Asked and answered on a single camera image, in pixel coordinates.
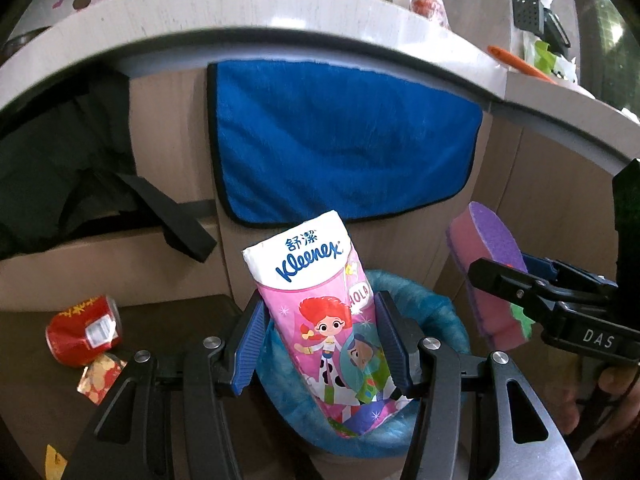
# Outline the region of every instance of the blue cloth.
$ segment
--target blue cloth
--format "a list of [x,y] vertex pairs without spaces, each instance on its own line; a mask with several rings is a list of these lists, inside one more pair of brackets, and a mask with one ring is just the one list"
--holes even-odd
[[393,76],[316,62],[210,67],[221,199],[244,224],[297,224],[335,209],[388,216],[458,193],[480,107]]
[[[382,270],[368,270],[366,274],[373,290],[388,290],[399,311],[418,321],[426,335],[437,337],[459,352],[469,353],[468,335],[449,298]],[[280,415],[314,446],[332,454],[357,458],[399,456],[407,452],[418,413],[416,400],[364,436],[338,436],[307,391],[273,321],[256,370]]]

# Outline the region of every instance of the red packet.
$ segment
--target red packet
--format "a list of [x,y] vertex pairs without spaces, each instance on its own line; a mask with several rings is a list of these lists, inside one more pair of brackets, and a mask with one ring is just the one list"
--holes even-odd
[[111,354],[101,354],[84,368],[78,392],[100,404],[127,363]]

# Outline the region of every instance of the human hand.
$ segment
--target human hand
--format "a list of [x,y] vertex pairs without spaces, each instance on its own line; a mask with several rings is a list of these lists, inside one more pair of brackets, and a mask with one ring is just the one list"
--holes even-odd
[[[558,363],[560,354],[554,360]],[[609,367],[598,378],[598,386],[612,396],[626,392],[636,376],[636,366]],[[580,422],[580,411],[576,400],[580,389],[580,358],[566,354],[554,367],[550,381],[545,385],[543,399],[546,408],[562,434],[569,434]],[[625,431],[640,412],[640,381],[635,384],[609,420],[598,430],[598,440],[606,440]]]

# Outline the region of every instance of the pink tissue pack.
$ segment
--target pink tissue pack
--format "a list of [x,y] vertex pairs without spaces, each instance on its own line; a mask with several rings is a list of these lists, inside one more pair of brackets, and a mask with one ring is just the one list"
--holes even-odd
[[338,434],[365,434],[408,404],[389,373],[371,286],[337,212],[242,256],[294,366]]

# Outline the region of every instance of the sponge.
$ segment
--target sponge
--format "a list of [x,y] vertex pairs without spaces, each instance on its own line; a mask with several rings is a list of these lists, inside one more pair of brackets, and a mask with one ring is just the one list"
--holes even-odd
[[471,202],[449,225],[447,244],[456,265],[465,275],[466,291],[478,330],[492,350],[507,351],[525,343],[530,335],[530,325],[518,308],[472,287],[467,276],[469,265],[478,258],[527,272],[522,253],[507,227],[493,211],[481,203]]

